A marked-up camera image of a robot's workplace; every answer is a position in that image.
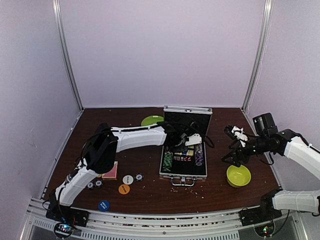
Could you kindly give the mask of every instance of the green bowl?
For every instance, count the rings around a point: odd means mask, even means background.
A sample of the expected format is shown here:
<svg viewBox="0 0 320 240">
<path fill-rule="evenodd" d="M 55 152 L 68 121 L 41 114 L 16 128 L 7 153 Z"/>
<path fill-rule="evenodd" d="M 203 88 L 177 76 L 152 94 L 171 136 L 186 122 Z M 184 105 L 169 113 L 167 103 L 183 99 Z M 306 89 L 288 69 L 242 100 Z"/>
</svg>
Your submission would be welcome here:
<svg viewBox="0 0 320 240">
<path fill-rule="evenodd" d="M 157 122 L 163 122 L 163 116 L 147 116 L 145 119 L 142 120 L 141 126 L 149 126 L 152 124 L 156 124 Z"/>
<path fill-rule="evenodd" d="M 251 173 L 243 165 L 240 167 L 231 165 L 226 171 L 226 180 L 232 187 L 241 188 L 250 183 Z"/>
</svg>

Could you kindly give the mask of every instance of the white wall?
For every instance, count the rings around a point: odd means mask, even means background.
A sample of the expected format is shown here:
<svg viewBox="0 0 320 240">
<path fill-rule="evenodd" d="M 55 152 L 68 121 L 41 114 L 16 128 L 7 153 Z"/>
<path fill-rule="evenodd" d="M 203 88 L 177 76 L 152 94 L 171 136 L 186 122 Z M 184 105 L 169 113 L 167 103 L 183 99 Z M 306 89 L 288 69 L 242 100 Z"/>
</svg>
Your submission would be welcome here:
<svg viewBox="0 0 320 240">
<path fill-rule="evenodd" d="M 61 1 L 85 107 L 241 107 L 263 0 Z"/>
<path fill-rule="evenodd" d="M 0 1 L 0 235 L 17 239 L 78 108 L 51 0 Z"/>
<path fill-rule="evenodd" d="M 271 112 L 279 130 L 292 129 L 320 148 L 320 1 L 276 0 L 260 77 L 248 115 Z M 275 158 L 287 190 L 320 189 L 302 166 Z M 311 239 L 320 238 L 319 218 L 304 216 Z"/>
</svg>

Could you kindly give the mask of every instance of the open case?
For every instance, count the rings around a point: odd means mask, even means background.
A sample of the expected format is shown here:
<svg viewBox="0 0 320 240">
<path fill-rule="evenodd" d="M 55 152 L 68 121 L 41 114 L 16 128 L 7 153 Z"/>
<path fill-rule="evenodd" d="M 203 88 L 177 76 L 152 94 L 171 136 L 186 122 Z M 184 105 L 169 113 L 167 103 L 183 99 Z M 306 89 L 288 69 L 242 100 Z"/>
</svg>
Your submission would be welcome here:
<svg viewBox="0 0 320 240">
<path fill-rule="evenodd" d="M 183 123 L 185 119 L 192 119 L 197 124 L 197 129 L 202 135 L 207 135 L 211 116 L 211 108 L 165 106 L 164 120 L 169 123 Z M 162 148 L 160 177 L 170 178 L 174 186 L 192 187 L 196 180 L 207 178 L 206 144 L 200 144 L 169 148 Z"/>
</svg>

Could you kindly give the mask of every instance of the dark wood surface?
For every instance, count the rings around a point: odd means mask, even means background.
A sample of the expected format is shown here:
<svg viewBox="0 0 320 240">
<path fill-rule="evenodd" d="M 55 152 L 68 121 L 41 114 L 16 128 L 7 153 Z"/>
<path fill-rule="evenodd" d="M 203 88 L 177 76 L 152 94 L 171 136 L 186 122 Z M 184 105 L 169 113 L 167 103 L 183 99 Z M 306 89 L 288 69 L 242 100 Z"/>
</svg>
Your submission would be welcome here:
<svg viewBox="0 0 320 240">
<path fill-rule="evenodd" d="M 163 115 L 162 108 L 101 108 L 86 109 L 76 125 L 47 188 L 48 193 L 58 187 L 74 168 L 84 142 L 100 123 L 109 126 L 139 126 L 150 115 Z M 214 108 L 208 136 L 215 148 L 206 149 L 208 177 L 194 187 L 172 187 L 169 179 L 159 177 L 161 146 L 128 149 L 116 155 L 117 180 L 105 180 L 102 188 L 84 189 L 73 206 L 98 209 L 101 200 L 110 203 L 111 212 L 134 214 L 183 214 L 221 211 L 260 204 L 260 197 L 277 188 L 271 168 L 259 161 L 262 156 L 252 156 L 246 167 L 251 172 L 251 182 L 242 188 L 231 187 L 226 180 L 228 164 L 221 157 L 228 153 L 231 139 L 225 135 L 226 125 L 244 127 L 252 134 L 243 113 L 237 108 Z M 118 187 L 125 175 L 144 175 L 144 180 L 130 185 L 130 192 L 121 195 Z"/>
</svg>

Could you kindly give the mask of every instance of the orange poker chip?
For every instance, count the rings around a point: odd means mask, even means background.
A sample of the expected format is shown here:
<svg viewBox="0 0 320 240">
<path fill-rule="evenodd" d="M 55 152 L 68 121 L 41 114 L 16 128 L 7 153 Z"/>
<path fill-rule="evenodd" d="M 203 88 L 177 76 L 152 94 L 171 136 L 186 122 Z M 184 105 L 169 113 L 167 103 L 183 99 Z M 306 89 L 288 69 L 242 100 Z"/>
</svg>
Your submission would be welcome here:
<svg viewBox="0 0 320 240">
<path fill-rule="evenodd" d="M 130 192 L 130 187 L 126 184 L 122 184 L 119 186 L 119 193 L 125 195 Z"/>
</svg>

